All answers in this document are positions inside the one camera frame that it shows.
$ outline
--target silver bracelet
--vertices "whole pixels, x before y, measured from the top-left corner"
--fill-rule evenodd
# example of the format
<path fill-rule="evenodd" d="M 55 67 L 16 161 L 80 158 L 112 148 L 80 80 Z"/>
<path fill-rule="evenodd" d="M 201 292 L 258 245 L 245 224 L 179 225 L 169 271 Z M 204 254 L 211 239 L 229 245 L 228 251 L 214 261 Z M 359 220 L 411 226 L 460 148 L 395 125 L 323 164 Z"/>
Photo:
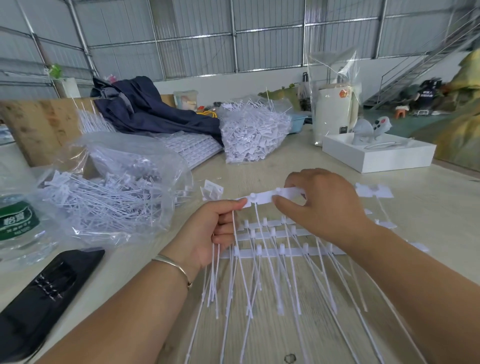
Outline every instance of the silver bracelet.
<path fill-rule="evenodd" d="M 187 289 L 189 290 L 190 287 L 192 286 L 192 282 L 189 281 L 187 273 L 183 270 L 182 267 L 180 267 L 177 263 L 175 263 L 173 260 L 171 260 L 169 257 L 164 256 L 162 254 L 157 255 L 155 258 L 152 258 L 152 260 L 156 260 L 157 262 L 163 262 L 170 264 L 171 266 L 177 267 L 180 269 L 180 271 L 185 275 L 185 278 L 187 279 Z"/>

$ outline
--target black phone case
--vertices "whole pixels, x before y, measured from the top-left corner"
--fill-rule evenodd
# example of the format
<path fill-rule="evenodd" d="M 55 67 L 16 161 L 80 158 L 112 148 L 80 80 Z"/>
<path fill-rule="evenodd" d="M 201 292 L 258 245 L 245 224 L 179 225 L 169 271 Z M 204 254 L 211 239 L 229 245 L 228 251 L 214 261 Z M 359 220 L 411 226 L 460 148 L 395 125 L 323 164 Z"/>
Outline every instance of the black phone case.
<path fill-rule="evenodd" d="M 40 349 L 104 254 L 60 253 L 15 297 L 0 313 L 0 363 L 25 359 Z"/>

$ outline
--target light wooden tabletop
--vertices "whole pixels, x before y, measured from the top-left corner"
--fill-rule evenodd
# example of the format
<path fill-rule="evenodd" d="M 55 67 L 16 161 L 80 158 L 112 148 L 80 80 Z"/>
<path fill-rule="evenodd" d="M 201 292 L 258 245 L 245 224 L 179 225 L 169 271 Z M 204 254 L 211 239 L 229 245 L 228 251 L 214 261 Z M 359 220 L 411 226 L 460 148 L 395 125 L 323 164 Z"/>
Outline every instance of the light wooden tabletop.
<path fill-rule="evenodd" d="M 430 254 L 469 279 L 480 282 L 480 183 L 473 178 L 432 165 L 428 168 L 397 170 L 361 175 L 323 153 L 310 143 L 311 129 L 305 126 L 300 134 L 288 136 L 281 147 L 263 161 L 227 165 L 225 155 L 208 160 L 193 171 L 198 184 L 209 179 L 222 185 L 224 198 L 237 198 L 251 192 L 262 192 L 282 186 L 286 176 L 304 168 L 325 168 L 339 173 L 351 183 L 388 185 L 395 198 L 382 201 L 390 219 L 398 225 L 395 231 L 411 242 L 420 242 Z M 171 230 L 157 242 L 138 243 L 107 252 L 84 289 L 54 327 L 39 355 L 99 307 L 135 275 L 176 233 L 186 218 L 202 203 L 199 191 L 190 203 L 176 210 Z M 384 219 L 375 199 L 362 199 L 372 218 Z M 259 206 L 260 218 L 278 219 L 280 213 L 271 204 Z M 253 209 L 244 209 L 240 219 L 256 219 Z M 0 276 L 0 309 L 3 309 L 50 261 L 23 271 Z M 346 257 L 340 262 L 348 267 Z M 243 260 L 248 277 L 252 261 Z M 303 257 L 294 258 L 302 315 L 299 327 L 305 338 L 311 363 L 353 363 L 352 356 L 327 310 L 312 271 Z M 258 292 L 254 319 L 244 354 L 244 363 L 285 363 L 285 356 L 294 354 L 296 363 L 305 363 L 297 335 L 294 315 L 286 283 L 282 289 L 285 315 L 276 311 L 276 294 L 268 266 L 261 272 L 262 291 Z M 330 264 L 326 267 L 338 305 L 338 320 L 361 363 L 376 363 L 372 346 L 365 334 L 351 300 Z M 220 358 L 225 324 L 228 289 L 228 260 L 222 259 L 218 278 L 219 319 L 215 307 L 204 307 L 192 347 L 190 363 L 214 363 Z M 363 313 L 385 363 L 421 363 L 405 334 L 379 292 L 368 277 L 357 269 L 368 312 Z M 197 317 L 202 291 L 201 273 L 189 293 L 187 302 L 159 355 L 159 363 L 183 363 Z M 348 281 L 360 304 L 353 281 Z M 225 363 L 237 363 L 247 324 L 246 296 L 241 275 L 237 272 L 234 298 L 228 325 Z"/>

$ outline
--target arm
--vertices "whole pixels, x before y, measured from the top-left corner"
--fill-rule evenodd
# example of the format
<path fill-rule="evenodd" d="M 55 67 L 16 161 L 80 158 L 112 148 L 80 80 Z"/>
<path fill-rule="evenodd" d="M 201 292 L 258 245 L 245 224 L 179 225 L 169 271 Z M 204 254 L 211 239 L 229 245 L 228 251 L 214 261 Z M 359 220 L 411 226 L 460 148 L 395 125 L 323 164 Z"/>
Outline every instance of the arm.
<path fill-rule="evenodd" d="M 231 212 L 245 202 L 206 203 L 161 254 L 193 281 L 212 261 L 212 242 L 220 251 L 233 242 Z M 154 363 L 186 297 L 185 275 L 177 267 L 152 261 L 37 363 Z"/>
<path fill-rule="evenodd" d="M 277 208 L 365 269 L 436 363 L 480 363 L 477 284 L 373 223 L 341 176 L 303 170 L 285 186 L 303 188 L 307 201 L 299 206 L 276 196 Z"/>

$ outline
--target white wall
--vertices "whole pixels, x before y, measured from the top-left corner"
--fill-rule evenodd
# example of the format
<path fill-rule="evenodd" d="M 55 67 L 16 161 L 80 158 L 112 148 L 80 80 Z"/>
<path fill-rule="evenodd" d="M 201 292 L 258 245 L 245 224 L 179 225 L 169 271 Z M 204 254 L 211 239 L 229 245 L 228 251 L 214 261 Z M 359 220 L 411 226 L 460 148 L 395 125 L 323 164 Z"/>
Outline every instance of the white wall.
<path fill-rule="evenodd" d="M 467 52 L 460 52 L 445 58 L 417 82 L 432 77 L 441 77 L 444 81 L 450 81 L 458 72 L 458 64 L 465 57 Z M 404 57 L 385 58 L 378 60 L 361 60 L 360 80 L 362 83 L 362 100 L 374 95 L 380 86 L 382 75 L 387 73 Z M 268 90 L 276 90 L 282 86 L 300 82 L 303 72 L 307 67 L 289 68 L 272 71 L 258 71 L 237 74 L 225 74 L 209 77 L 191 77 L 180 80 L 155 82 L 155 86 L 161 94 L 171 94 L 175 91 L 197 90 L 198 105 L 210 105 L 214 101 L 226 101 L 232 98 L 242 97 L 249 94 L 258 94 Z"/>

